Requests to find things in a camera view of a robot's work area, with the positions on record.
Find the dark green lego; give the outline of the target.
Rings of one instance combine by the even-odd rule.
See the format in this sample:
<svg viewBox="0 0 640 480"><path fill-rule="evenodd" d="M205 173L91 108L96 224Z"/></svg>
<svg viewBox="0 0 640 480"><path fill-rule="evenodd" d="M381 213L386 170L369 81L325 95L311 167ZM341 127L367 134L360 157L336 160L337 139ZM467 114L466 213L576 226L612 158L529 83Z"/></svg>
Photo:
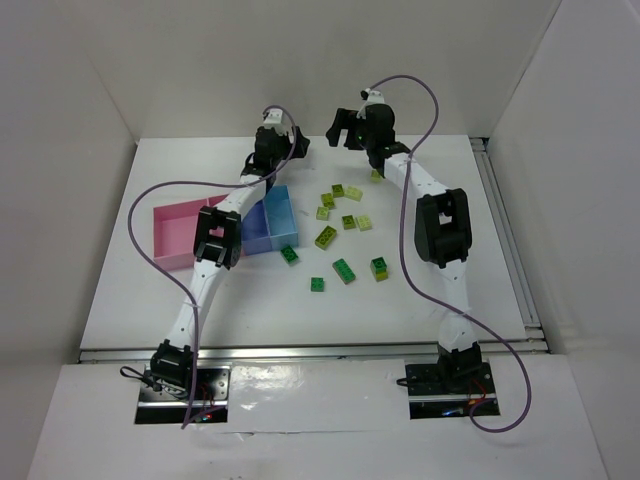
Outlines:
<svg viewBox="0 0 640 480"><path fill-rule="evenodd" d="M299 261L299 256L290 245L285 246L280 250L280 254L283 257L284 261L288 265L294 265Z"/></svg>

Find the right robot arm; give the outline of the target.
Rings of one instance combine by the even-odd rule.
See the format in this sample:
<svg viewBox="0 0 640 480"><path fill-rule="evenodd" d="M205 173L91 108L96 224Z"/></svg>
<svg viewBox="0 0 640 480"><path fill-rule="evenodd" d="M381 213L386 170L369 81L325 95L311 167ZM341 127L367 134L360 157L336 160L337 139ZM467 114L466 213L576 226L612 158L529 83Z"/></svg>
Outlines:
<svg viewBox="0 0 640 480"><path fill-rule="evenodd" d="M396 139L395 114L381 103L367 102L359 110L339 108L326 132L330 146L362 150L382 177L401 188L402 210L414 200L413 241L419 258L436 268L445 298L432 301L444 314L438 329L436 376L442 387L459 391L472 382L482 368L482 354L468 318L466 261L472 246L468 197L461 188L451 189L421 167L410 149Z"/></svg>

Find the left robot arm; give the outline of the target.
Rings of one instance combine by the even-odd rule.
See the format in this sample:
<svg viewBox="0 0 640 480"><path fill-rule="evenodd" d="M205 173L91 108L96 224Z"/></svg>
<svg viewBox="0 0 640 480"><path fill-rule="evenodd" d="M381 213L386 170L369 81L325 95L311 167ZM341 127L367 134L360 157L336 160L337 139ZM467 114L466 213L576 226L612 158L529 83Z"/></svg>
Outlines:
<svg viewBox="0 0 640 480"><path fill-rule="evenodd" d="M204 320L224 274L236 266L242 253L242 221L271 190L278 167L286 159L304 157L309 144L299 127L291 132L259 127L238 186L219 203L199 210L189 294L152 356L150 370L155 379L184 391L191 389Z"/></svg>

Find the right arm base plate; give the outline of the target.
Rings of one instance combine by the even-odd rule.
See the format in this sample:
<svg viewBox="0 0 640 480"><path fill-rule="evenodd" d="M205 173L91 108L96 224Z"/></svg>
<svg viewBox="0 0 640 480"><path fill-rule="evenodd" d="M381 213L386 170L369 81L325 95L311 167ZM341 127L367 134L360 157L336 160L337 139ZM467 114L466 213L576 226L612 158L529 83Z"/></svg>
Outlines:
<svg viewBox="0 0 640 480"><path fill-rule="evenodd" d="M407 364L396 384L407 392L412 420L468 417L474 406L478 417L500 414L488 362L478 372L449 382L441 378L435 363Z"/></svg>

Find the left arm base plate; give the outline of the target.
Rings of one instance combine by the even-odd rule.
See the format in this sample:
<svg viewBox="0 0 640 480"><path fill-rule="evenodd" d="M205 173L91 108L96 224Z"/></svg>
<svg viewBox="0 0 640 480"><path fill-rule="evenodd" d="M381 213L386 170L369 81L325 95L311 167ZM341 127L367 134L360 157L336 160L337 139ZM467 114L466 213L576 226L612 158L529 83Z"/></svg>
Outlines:
<svg viewBox="0 0 640 480"><path fill-rule="evenodd" d="M140 382L134 423L137 425L180 425L187 413L189 390L154 380L147 366L130 375ZM198 424L228 421L231 368L199 368L189 417Z"/></svg>

